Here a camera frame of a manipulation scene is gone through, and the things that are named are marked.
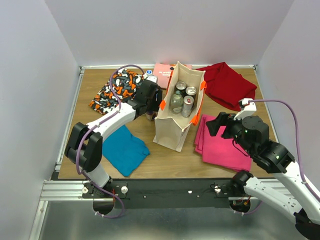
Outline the red bull can front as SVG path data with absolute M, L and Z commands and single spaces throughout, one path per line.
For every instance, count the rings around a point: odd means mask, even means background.
M 156 116 L 157 116 L 157 112 L 155 112 L 155 111 L 147 111 L 146 112 L 146 118 L 149 121 L 153 121 L 156 118 Z

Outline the beige canvas tote bag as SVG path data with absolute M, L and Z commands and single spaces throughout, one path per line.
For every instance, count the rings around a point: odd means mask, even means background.
M 177 62 L 170 75 L 166 95 L 159 105 L 159 111 L 155 118 L 155 137 L 153 139 L 155 143 L 177 152 L 182 150 L 190 126 L 195 126 L 200 121 L 207 88 L 204 76 L 204 71 L 190 69 Z M 175 114 L 170 109 L 170 99 L 174 95 L 178 81 L 185 82 L 188 86 L 196 89 L 195 101 L 188 117 L 183 117 L 181 113 Z

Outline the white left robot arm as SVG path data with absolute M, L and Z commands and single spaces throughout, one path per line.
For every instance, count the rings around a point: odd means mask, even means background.
M 156 78 L 151 77 L 142 81 L 134 96 L 124 98 L 111 112 L 87 124 L 78 122 L 73 126 L 64 155 L 94 184 L 93 191 L 99 197 L 110 194 L 112 181 L 101 164 L 103 142 L 125 124 L 158 110 L 161 101 L 162 90 Z

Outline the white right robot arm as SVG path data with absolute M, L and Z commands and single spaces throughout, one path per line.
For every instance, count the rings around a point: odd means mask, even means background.
M 224 126 L 221 137 L 237 143 L 258 167 L 282 183 L 292 197 L 265 185 L 245 170 L 239 171 L 232 178 L 230 191 L 236 196 L 247 194 L 258 198 L 293 221 L 297 231 L 305 238 L 318 240 L 320 194 L 308 188 L 307 178 L 301 173 L 298 162 L 287 148 L 270 139 L 269 126 L 258 116 L 236 119 L 235 114 L 226 112 L 220 112 L 206 126 L 212 137 Z

